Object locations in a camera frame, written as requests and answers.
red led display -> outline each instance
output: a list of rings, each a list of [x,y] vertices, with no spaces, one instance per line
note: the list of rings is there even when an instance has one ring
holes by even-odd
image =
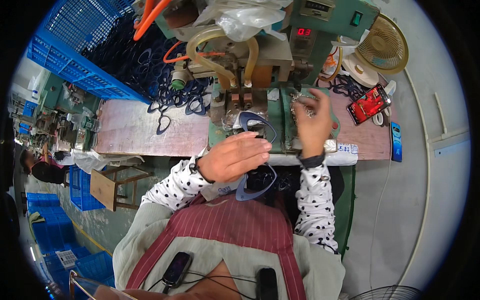
[[[308,29],[308,28],[299,28],[299,29],[297,30],[297,35],[299,35],[299,36],[309,36],[311,32],[312,32],[311,29]]]

clear plastic tube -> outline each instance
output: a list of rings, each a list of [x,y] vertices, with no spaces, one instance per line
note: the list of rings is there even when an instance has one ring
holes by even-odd
[[[201,57],[200,54],[197,53],[197,46],[199,44],[206,42],[212,38],[221,36],[225,36],[225,32],[220,27],[211,27],[200,31],[188,41],[187,55],[194,62],[199,63],[202,66],[227,77],[230,80],[230,86],[237,86],[235,75],[231,71],[226,70],[224,67],[217,63],[214,63],[211,60]]]
[[[211,27],[205,29],[196,35],[194,35],[187,43],[187,55],[196,63],[201,64],[202,66],[209,68],[215,72],[222,74],[223,76],[227,77],[230,80],[230,86],[237,86],[237,80],[235,75],[231,72],[226,70],[221,65],[214,63],[206,58],[201,57],[197,53],[197,46],[203,42],[206,42],[212,38],[225,36],[225,32],[220,27]],[[251,87],[252,86],[252,73],[257,63],[258,58],[258,43],[255,37],[251,37],[247,40],[247,45],[249,48],[249,55],[247,66],[245,67],[245,86]]]
[[[245,87],[252,87],[252,73],[258,58],[258,43],[254,36],[247,40],[247,45],[250,53],[245,67],[244,85]]]

factory floor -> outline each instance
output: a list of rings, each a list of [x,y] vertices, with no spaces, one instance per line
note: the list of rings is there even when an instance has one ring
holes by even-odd
[[[155,183],[161,181],[170,173],[168,161],[170,157],[165,156],[144,156],[145,162],[138,166],[140,169],[153,172],[154,175],[138,181],[137,195],[135,202],[140,204],[142,195],[149,190]],[[138,175],[134,170],[125,170],[119,172],[119,179],[122,176]],[[131,201],[133,196],[133,183],[127,183],[119,187],[119,193],[127,195]],[[70,201],[70,189],[59,184],[45,183],[29,176],[25,183],[26,192],[46,192],[57,194],[60,199],[60,205],[66,214],[75,223],[75,233],[80,245],[85,246],[91,253],[107,250],[113,253],[113,250],[125,236],[130,228],[136,210],[129,208],[117,208],[116,212],[107,209],[96,209],[90,211],[80,211]]]

red striped apron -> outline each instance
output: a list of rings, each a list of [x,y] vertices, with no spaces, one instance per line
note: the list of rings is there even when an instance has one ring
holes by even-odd
[[[165,230],[135,266],[127,288],[139,288],[175,237],[217,240],[276,253],[290,300],[306,300],[293,253],[293,232],[278,208],[258,201],[236,201],[226,195],[207,203],[201,194],[189,207],[175,212]]]

woman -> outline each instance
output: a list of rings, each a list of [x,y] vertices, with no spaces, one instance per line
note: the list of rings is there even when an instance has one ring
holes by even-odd
[[[20,153],[20,164],[25,174],[32,174],[35,178],[43,182],[62,184],[65,173],[68,172],[68,166],[57,164],[48,155],[48,144],[45,143],[42,148],[42,157],[35,160],[33,153],[23,150]]]
[[[181,161],[142,197],[113,253],[116,288],[139,300],[338,298],[345,269],[334,238],[323,148],[332,126],[330,99],[315,89],[310,93],[318,101],[302,101],[315,108],[315,117],[308,118],[302,105],[295,107],[303,146],[298,221],[290,224],[281,203],[267,206],[261,197],[237,201],[230,194],[206,202],[199,194],[213,182],[234,182],[268,160],[272,145],[255,138],[258,133],[233,135],[207,155]],[[171,285],[166,278],[173,273],[166,270],[179,252],[188,253],[192,263],[186,272],[172,264],[173,273],[185,276]],[[264,268],[275,271],[266,282],[257,278]],[[118,299],[110,292],[97,290],[95,299]]]

